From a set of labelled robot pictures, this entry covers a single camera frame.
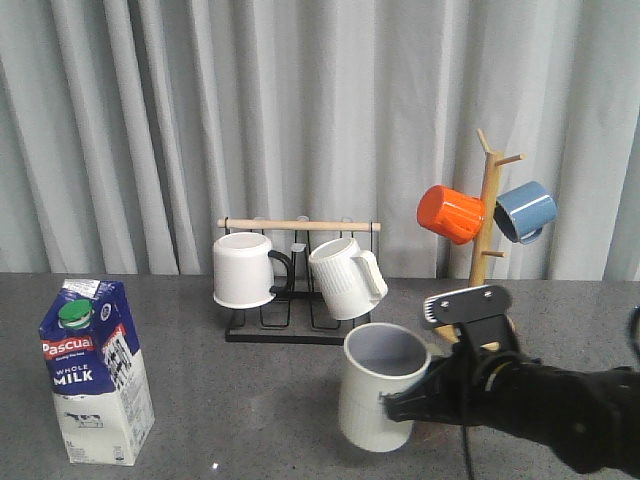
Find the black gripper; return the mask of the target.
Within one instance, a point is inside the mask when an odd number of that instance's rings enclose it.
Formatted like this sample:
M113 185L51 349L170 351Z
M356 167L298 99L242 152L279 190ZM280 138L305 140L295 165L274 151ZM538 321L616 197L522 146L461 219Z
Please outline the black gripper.
M382 397L394 422L545 428L545 366L521 355L487 355L480 363L459 351L429 367L424 385Z

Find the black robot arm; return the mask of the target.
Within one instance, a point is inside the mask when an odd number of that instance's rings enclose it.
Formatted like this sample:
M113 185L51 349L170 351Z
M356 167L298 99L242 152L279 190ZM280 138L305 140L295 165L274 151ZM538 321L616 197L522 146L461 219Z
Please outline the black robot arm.
M404 392L384 397L395 422L486 426L549 447L579 474L639 475L639 374L630 367L577 372L524 355L506 312L454 317L452 353Z

